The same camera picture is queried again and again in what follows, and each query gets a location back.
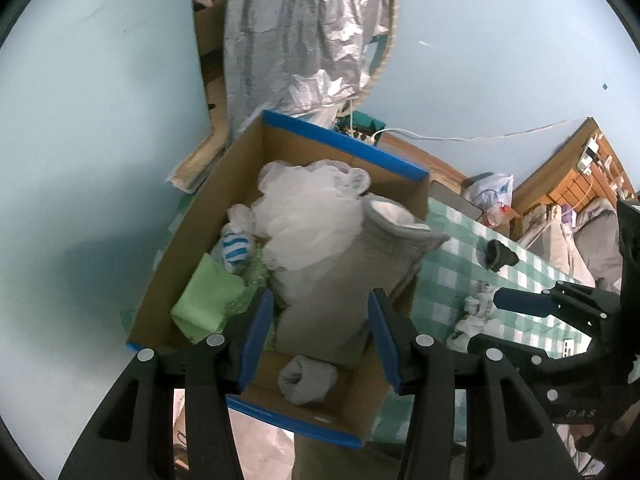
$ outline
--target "blue tape edge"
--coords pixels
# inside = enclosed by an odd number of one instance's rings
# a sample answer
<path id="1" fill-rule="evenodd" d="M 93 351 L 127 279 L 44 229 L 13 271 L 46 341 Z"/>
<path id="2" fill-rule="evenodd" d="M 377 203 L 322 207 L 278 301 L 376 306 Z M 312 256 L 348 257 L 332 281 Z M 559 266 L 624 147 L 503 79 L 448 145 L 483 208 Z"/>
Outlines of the blue tape edge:
<path id="1" fill-rule="evenodd" d="M 238 376 L 238 386 L 241 392 L 254 380 L 255 371 L 262 355 L 262 347 L 272 320 L 273 294 L 267 289 L 260 298 L 260 305 L 255 313 L 254 321 L 249 327 L 244 347 L 242 347 L 240 375 Z"/>
<path id="2" fill-rule="evenodd" d="M 528 290 L 507 287 L 501 287 L 495 291 L 494 304 L 500 310 L 535 317 L 548 317 L 558 313 L 558 306 L 548 294 L 543 296 Z"/>
<path id="3" fill-rule="evenodd" d="M 127 342 L 125 343 L 125 346 L 129 349 L 134 351 L 135 353 L 140 352 L 144 347 L 142 345 L 139 345 L 138 343 L 132 343 L 132 342 Z"/>
<path id="4" fill-rule="evenodd" d="M 343 447 L 351 447 L 359 449 L 362 447 L 360 439 L 352 434 L 343 431 L 330 430 L 329 428 L 320 428 L 315 424 L 309 424 L 302 420 L 298 420 L 289 415 L 272 412 L 265 408 L 260 408 L 254 404 L 245 402 L 234 396 L 226 396 L 226 405 L 236 412 L 257 418 L 267 424 L 282 428 L 283 430 L 292 431 L 295 434 L 308 436 L 329 444 L 336 444 Z"/>
<path id="5" fill-rule="evenodd" d="M 262 112 L 262 122 L 269 126 L 282 128 L 283 130 L 306 137 L 307 139 L 322 142 L 327 146 L 357 156 L 362 160 L 366 160 L 384 170 L 403 176 L 414 182 L 420 182 L 429 174 L 424 168 L 402 160 L 402 158 L 392 155 L 391 153 L 383 152 L 375 146 L 369 146 L 361 140 L 332 132 L 322 126 L 307 123 L 294 117 L 272 112 L 271 110 L 265 110 Z"/>
<path id="6" fill-rule="evenodd" d="M 369 318 L 369 328 L 376 345 L 378 357 L 382 363 L 386 382 L 398 393 L 402 384 L 398 365 L 398 348 L 396 348 L 391 330 L 389 330 L 385 316 L 382 313 L 382 306 L 373 291 L 369 293 L 367 298 L 367 317 Z"/>

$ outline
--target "cardboard box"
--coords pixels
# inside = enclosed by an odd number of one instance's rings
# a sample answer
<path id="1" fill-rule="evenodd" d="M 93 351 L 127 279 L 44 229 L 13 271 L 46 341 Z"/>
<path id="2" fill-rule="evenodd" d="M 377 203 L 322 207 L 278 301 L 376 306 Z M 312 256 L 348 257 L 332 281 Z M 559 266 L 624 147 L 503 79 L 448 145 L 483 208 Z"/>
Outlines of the cardboard box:
<path id="1" fill-rule="evenodd" d="M 396 200 L 425 218 L 426 170 L 359 140 L 266 111 L 222 156 L 201 186 L 156 270 L 129 342 L 160 352 L 188 347 L 190 343 L 174 325 L 170 311 L 202 254 L 216 243 L 227 222 L 227 209 L 236 203 L 250 205 L 260 196 L 258 172 L 267 162 L 285 160 L 306 166 L 324 158 L 363 168 L 371 176 L 371 192 Z M 409 287 L 394 306 L 408 311 L 412 297 Z M 289 404 L 278 388 L 278 374 L 291 357 L 264 352 L 254 382 L 241 396 L 228 396 L 229 407 L 295 433 L 360 447 L 389 390 L 372 342 L 356 369 L 338 371 L 337 383 L 323 402 L 305 406 Z"/>
<path id="2" fill-rule="evenodd" d="M 515 209 L 509 208 L 509 211 L 504 215 L 504 219 L 500 225 L 493 227 L 492 229 L 497 233 L 500 233 L 507 238 L 511 235 L 511 221 L 518 220 L 520 215 L 516 212 Z"/>
<path id="3" fill-rule="evenodd" d="M 193 15 L 198 52 L 201 56 L 222 47 L 225 35 L 226 0 L 211 1 L 212 7 L 199 10 Z"/>

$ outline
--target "gray cushion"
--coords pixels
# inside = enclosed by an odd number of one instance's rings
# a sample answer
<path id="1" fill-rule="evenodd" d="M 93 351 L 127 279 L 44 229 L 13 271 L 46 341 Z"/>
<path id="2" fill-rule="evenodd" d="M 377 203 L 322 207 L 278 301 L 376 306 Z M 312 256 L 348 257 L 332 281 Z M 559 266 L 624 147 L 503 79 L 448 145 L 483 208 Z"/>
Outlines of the gray cushion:
<path id="1" fill-rule="evenodd" d="M 618 216 L 613 211 L 603 211 L 575 234 L 574 241 L 593 279 L 613 288 L 622 277 Z"/>

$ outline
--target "gray fabric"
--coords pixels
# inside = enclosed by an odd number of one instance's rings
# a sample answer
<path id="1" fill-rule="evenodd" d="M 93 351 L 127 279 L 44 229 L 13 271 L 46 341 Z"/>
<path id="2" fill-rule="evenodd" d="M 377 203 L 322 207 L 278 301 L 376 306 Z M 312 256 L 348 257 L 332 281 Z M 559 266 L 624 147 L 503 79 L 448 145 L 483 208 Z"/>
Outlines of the gray fabric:
<path id="1" fill-rule="evenodd" d="M 593 279 L 599 286 L 616 291 L 613 284 L 622 277 L 616 213 L 604 210 L 574 235 L 574 241 Z"/>
<path id="2" fill-rule="evenodd" d="M 608 199 L 597 197 L 591 200 L 587 206 L 578 213 L 575 218 L 575 229 L 579 231 L 591 219 L 596 218 L 601 213 L 609 211 L 616 214 L 616 208 L 611 205 Z"/>
<path id="3" fill-rule="evenodd" d="M 374 442 L 367 442 L 361 449 L 328 444 L 312 438 L 296 435 L 294 439 L 295 462 L 291 480 L 396 480 L 400 458 Z M 451 460 L 449 480 L 462 480 L 465 455 Z"/>
<path id="4" fill-rule="evenodd" d="M 304 269 L 275 271 L 272 289 L 278 303 L 287 307 L 276 329 L 278 352 L 357 365 L 369 336 L 371 289 L 381 287 L 390 297 L 399 294 L 422 256 L 449 239 L 395 225 L 371 207 L 373 201 L 396 204 L 373 194 L 364 197 L 362 231 L 343 253 Z"/>
<path id="5" fill-rule="evenodd" d="M 546 225 L 545 229 L 542 229 L 540 231 L 539 235 L 535 240 L 533 240 L 531 245 L 525 247 L 527 251 L 535 254 L 536 256 L 539 256 L 546 262 L 549 262 L 551 260 L 549 250 L 551 247 L 552 225 L 554 225 L 553 222 L 550 222 L 548 225 Z"/>
<path id="6" fill-rule="evenodd" d="M 322 402 L 338 378 L 335 366 L 295 356 L 278 374 L 278 387 L 291 404 Z"/>
<path id="7" fill-rule="evenodd" d="M 231 138 L 257 109 L 300 115 L 353 98 L 369 81 L 365 47 L 388 33 L 390 0 L 227 0 Z"/>

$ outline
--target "wooden board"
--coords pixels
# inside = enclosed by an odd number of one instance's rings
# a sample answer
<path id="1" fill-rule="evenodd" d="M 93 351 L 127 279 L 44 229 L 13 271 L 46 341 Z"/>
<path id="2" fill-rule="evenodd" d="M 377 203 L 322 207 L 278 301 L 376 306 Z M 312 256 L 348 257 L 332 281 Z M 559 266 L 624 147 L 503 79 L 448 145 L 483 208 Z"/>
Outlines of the wooden board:
<path id="1" fill-rule="evenodd" d="M 611 160 L 609 169 L 594 162 L 590 166 L 591 174 L 584 175 L 578 170 L 577 163 L 589 139 L 598 143 L 601 161 L 607 160 L 609 155 Z M 624 180 L 623 189 L 633 197 L 631 183 L 619 158 L 595 120 L 588 118 L 556 154 L 513 192 L 512 207 L 526 214 L 540 203 L 557 203 L 568 204 L 575 212 L 580 212 L 596 197 L 606 198 L 616 205 L 618 196 L 611 183 L 619 176 Z"/>
<path id="2" fill-rule="evenodd" d="M 222 152 L 229 132 L 226 122 L 225 79 L 220 76 L 206 85 L 211 133 L 178 168 L 171 183 L 183 192 L 193 193 L 209 174 L 213 162 Z"/>
<path id="3" fill-rule="evenodd" d="M 388 132 L 382 134 L 376 147 L 384 152 L 397 155 L 402 158 L 402 160 L 429 170 L 431 180 L 447 186 L 450 190 L 458 194 L 469 184 L 468 177 L 455 168 L 452 168 L 446 162 Z"/>
<path id="4" fill-rule="evenodd" d="M 539 204 L 540 198 L 550 194 L 575 167 L 582 147 L 596 132 L 599 132 L 596 121 L 587 118 L 555 155 L 513 191 L 511 207 L 524 214 Z"/>

